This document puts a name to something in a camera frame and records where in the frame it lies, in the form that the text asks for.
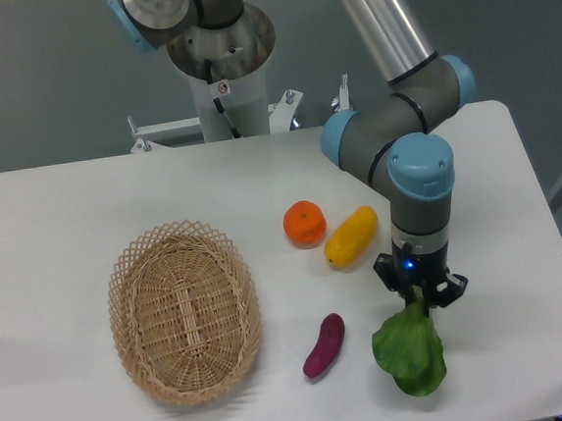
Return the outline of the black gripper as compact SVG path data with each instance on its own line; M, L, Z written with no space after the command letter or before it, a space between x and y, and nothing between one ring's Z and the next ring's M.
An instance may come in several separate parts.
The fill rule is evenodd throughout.
M396 244L391 246L392 255L379 254L374 270L390 291L397 292L409 306L416 300L414 287L422 288L424 315L429 316L432 307L447 307L465 293L468 279L456 273L447 274L447 248L429 254L410 254Z

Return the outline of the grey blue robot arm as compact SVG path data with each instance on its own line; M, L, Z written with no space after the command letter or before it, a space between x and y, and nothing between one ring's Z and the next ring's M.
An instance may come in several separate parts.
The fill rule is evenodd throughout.
M340 105L324 125L324 155L388 200L391 250L375 271L388 289L428 308L468 282L447 266L453 152L435 129L475 97L473 72L439 55L404 0L340 0L390 87L373 114ZM267 15L244 0L108 0L138 51L167 50L189 80L208 142L287 131L270 109L263 71L275 47Z

